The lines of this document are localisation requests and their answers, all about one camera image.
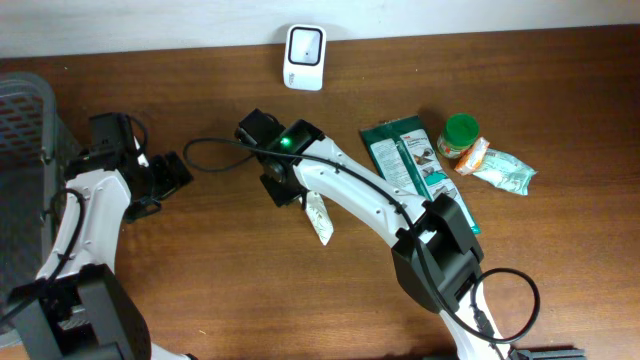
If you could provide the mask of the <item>green wipes pack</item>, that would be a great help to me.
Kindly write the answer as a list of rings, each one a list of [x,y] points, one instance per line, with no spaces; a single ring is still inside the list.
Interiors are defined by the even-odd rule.
[[[449,196],[461,207],[472,232],[481,233],[458,188],[445,173],[418,116],[362,129],[360,136],[382,178],[430,201],[442,194]]]

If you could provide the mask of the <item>orange tissue pack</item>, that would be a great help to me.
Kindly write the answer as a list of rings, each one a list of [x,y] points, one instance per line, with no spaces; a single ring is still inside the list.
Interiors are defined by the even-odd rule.
[[[455,171],[463,176],[475,172],[482,164],[489,145],[490,142],[488,140],[484,137],[479,137],[460,158],[460,161],[455,166]]]

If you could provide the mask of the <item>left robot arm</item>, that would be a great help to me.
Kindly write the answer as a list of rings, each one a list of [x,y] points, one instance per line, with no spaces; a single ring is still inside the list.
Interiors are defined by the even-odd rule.
[[[35,280],[14,288],[1,322],[32,359],[173,359],[115,276],[123,223],[153,215],[193,177],[169,152],[146,156],[142,124],[124,113],[89,120],[92,145],[69,160],[65,185],[50,199],[58,224]]]

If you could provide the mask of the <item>green lid jar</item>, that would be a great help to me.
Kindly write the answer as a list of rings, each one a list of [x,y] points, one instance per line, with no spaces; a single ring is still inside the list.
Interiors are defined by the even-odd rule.
[[[445,123],[437,140],[441,155],[449,159],[459,158],[479,136],[477,120],[466,113],[452,115]]]

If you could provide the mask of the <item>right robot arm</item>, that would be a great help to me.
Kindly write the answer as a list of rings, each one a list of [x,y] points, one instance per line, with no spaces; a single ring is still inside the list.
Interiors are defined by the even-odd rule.
[[[451,196],[424,197],[392,183],[347,156],[320,129],[305,120],[285,127],[253,110],[235,132],[264,168],[260,180],[273,201],[308,204],[324,196],[379,235],[391,249],[397,280],[421,307],[439,315],[460,359],[583,359],[581,349],[514,348],[537,320],[537,289],[525,326],[502,336],[484,298],[484,253],[463,209]]]

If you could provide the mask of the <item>white cream tube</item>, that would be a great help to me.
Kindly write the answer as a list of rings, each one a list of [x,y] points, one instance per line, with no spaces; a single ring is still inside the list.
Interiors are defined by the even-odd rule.
[[[334,226],[322,196],[318,192],[309,191],[301,196],[299,202],[321,244],[326,246],[334,233]]]

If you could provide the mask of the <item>light green snack packet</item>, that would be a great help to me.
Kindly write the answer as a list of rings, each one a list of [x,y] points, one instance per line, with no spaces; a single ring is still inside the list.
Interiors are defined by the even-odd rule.
[[[488,149],[473,175],[512,194],[527,196],[528,186],[537,172],[513,155]]]

